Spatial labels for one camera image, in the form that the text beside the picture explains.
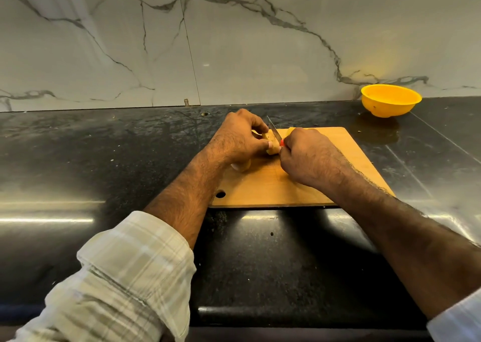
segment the left hand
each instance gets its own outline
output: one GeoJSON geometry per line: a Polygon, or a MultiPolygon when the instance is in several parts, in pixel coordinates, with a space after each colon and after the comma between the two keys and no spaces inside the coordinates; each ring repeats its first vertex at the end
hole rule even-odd
{"type": "Polygon", "coordinates": [[[254,154],[272,148],[272,142],[255,138],[252,129],[259,134],[269,131],[259,116],[246,109],[229,113],[206,149],[227,165],[248,161],[254,154]]]}

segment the wooden cutting board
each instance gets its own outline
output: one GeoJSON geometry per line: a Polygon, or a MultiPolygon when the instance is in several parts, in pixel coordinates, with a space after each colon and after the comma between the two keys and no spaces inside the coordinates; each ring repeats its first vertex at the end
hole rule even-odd
{"type": "MultiPolygon", "coordinates": [[[[345,128],[314,128],[328,136],[359,172],[379,187],[394,195],[388,184],[374,168],[368,157],[345,128]]],[[[285,138],[287,129],[278,129],[285,138]]],[[[217,188],[211,208],[268,208],[284,206],[335,205],[326,195],[294,182],[280,167],[278,155],[252,159],[251,167],[242,173],[229,166],[217,188]]]]}

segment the rolled-up sleeve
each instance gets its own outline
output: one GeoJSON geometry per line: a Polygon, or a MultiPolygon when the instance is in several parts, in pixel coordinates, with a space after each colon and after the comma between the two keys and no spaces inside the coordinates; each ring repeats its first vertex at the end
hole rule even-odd
{"type": "Polygon", "coordinates": [[[432,319],[428,331],[435,342],[481,341],[481,289],[432,319]]]}
{"type": "Polygon", "coordinates": [[[77,253],[79,272],[57,284],[17,340],[152,340],[189,329],[196,269],[187,241],[158,218],[134,211],[77,253]]]}

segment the cutting board hole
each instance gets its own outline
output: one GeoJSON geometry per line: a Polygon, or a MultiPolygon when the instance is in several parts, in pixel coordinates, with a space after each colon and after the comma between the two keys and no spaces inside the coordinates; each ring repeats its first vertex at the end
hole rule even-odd
{"type": "Polygon", "coordinates": [[[217,194],[215,194],[216,198],[222,199],[225,196],[225,191],[224,190],[219,190],[217,194]]]}

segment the potato piece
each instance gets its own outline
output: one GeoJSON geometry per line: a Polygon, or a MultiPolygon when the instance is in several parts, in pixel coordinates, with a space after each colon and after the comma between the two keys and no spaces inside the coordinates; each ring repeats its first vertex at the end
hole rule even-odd
{"type": "Polygon", "coordinates": [[[251,166],[251,160],[248,160],[246,162],[232,163],[231,166],[236,171],[244,172],[244,171],[248,170],[249,167],[251,166]]]}
{"type": "Polygon", "coordinates": [[[274,155],[278,154],[280,152],[280,145],[279,142],[277,141],[276,137],[274,136],[274,133],[272,130],[269,129],[267,133],[262,133],[262,138],[267,139],[268,141],[272,142],[272,148],[268,149],[266,152],[269,155],[274,155]]]}

